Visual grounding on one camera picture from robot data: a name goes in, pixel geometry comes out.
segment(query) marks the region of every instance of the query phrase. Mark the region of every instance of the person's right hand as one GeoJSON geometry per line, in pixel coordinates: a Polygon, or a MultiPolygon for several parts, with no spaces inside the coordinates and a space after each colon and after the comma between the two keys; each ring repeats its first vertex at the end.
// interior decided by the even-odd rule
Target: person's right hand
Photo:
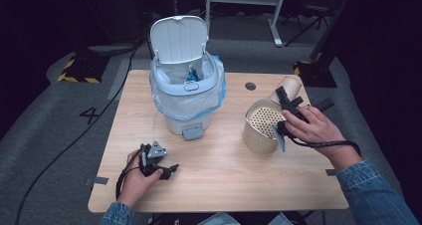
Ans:
{"type": "MultiPolygon", "coordinates": [[[[282,114],[286,118],[286,129],[298,139],[305,142],[345,140],[338,127],[317,108],[306,106],[303,108],[297,107],[297,110],[309,123],[286,110],[282,111],[282,114]]],[[[349,145],[320,147],[316,148],[316,151],[326,156],[337,171],[361,161],[360,156],[349,145]]]]}

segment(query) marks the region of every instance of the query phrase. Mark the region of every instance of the perforated lid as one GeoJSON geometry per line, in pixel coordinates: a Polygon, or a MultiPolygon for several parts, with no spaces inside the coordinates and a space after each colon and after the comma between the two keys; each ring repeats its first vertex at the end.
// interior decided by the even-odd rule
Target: perforated lid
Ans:
{"type": "Polygon", "coordinates": [[[200,59],[208,40],[205,22],[196,16],[158,20],[151,27],[152,49],[161,64],[180,64],[200,59]]]}

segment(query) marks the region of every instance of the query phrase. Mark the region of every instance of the denim jacket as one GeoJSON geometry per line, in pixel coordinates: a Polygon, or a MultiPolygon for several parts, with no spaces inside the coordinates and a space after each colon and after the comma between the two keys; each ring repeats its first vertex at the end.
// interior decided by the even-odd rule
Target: denim jacket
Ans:
{"type": "MultiPolygon", "coordinates": [[[[348,201],[356,224],[419,224],[402,196],[368,161],[361,161],[337,174],[341,190],[348,201]]],[[[114,202],[106,212],[101,225],[133,224],[133,211],[114,202]]],[[[239,224],[227,213],[217,213],[201,225],[239,224]]],[[[292,224],[280,214],[270,225],[292,224]]]]}

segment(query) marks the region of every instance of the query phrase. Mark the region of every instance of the denim sleeve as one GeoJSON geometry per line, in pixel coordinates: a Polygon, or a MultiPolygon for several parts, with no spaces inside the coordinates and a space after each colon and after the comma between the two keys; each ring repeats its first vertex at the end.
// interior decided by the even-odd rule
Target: denim sleeve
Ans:
{"type": "Polygon", "coordinates": [[[128,206],[114,202],[109,206],[100,225],[131,225],[134,212],[128,206]]]}
{"type": "Polygon", "coordinates": [[[337,174],[356,224],[419,224],[402,196],[368,161],[337,174]]]}

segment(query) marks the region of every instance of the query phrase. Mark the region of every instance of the table top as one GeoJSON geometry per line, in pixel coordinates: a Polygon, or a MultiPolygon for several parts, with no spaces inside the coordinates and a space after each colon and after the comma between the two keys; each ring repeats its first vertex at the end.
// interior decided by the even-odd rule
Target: table top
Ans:
{"type": "MultiPolygon", "coordinates": [[[[129,153],[155,140],[167,150],[159,165],[180,164],[169,180],[158,180],[138,202],[139,212],[286,211],[348,207],[329,160],[286,140],[286,152],[250,150],[242,139],[246,111],[267,98],[284,75],[226,73],[224,104],[211,113],[203,137],[186,141],[171,133],[152,100],[149,71],[129,72],[89,202],[106,212],[115,201],[115,184],[129,153]],[[249,91],[246,83],[254,83],[249,91]]],[[[289,77],[300,81],[294,75],[289,77]]],[[[309,104],[304,87],[299,96],[309,104]]]]}

